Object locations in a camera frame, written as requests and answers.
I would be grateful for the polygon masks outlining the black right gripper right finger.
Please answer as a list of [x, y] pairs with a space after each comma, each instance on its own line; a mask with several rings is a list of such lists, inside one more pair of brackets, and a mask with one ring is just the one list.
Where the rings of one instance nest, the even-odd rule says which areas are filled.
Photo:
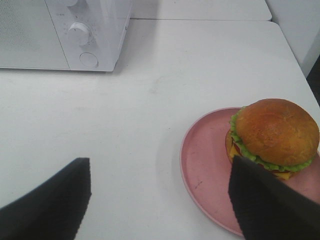
[[246, 240], [320, 238], [320, 205], [246, 157], [233, 158], [228, 195]]

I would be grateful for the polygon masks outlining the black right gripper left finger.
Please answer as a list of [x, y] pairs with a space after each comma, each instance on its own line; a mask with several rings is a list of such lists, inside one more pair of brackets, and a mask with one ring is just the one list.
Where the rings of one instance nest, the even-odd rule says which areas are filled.
[[0, 209], [2, 240], [73, 240], [91, 198], [90, 160], [76, 158]]

